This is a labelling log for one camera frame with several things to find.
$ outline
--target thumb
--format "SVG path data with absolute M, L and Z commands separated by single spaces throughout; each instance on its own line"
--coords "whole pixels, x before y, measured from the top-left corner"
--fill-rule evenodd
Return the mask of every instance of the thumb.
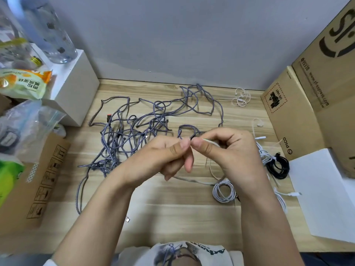
M 202 138 L 194 137 L 191 140 L 191 146 L 202 155 L 214 160 L 218 164 L 223 163 L 223 154 L 225 149 L 222 149 L 212 143 L 209 143 Z
M 161 151 L 162 161 L 163 163 L 167 163 L 178 158 L 181 158 L 188 148 L 190 147 L 190 139 L 183 138 L 179 143 L 172 145 L 171 147 L 164 148 Z

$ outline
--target sf express logo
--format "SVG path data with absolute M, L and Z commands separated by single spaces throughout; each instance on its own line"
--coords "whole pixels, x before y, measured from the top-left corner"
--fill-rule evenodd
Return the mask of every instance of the sf express logo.
M 319 47 L 324 55 L 337 58 L 349 53 L 355 48 L 355 10 L 350 9 L 340 19 L 339 26 L 333 27 L 329 35 L 319 41 Z

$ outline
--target fingernail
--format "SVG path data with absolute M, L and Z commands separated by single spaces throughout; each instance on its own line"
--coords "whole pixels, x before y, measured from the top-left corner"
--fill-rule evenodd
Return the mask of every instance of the fingernail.
M 185 150 L 190 146 L 190 139 L 189 138 L 183 138 L 180 141 L 180 147 Z
M 191 140 L 191 145 L 194 146 L 194 147 L 200 147 L 202 143 L 203 143 L 203 140 L 201 138 L 198 138 L 198 137 L 194 137 Z

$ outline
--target forearm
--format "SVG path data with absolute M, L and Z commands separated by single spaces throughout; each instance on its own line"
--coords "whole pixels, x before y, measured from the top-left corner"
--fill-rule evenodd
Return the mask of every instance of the forearm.
M 304 265 L 271 186 L 260 190 L 240 197 L 245 265 Z
M 109 175 L 96 190 L 53 255 L 58 266 L 110 265 L 133 188 Z

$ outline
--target gray wall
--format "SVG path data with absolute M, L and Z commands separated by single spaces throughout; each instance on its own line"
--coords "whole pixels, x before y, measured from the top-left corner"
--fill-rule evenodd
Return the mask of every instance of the gray wall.
M 51 0 L 100 78 L 265 89 L 349 0 Z

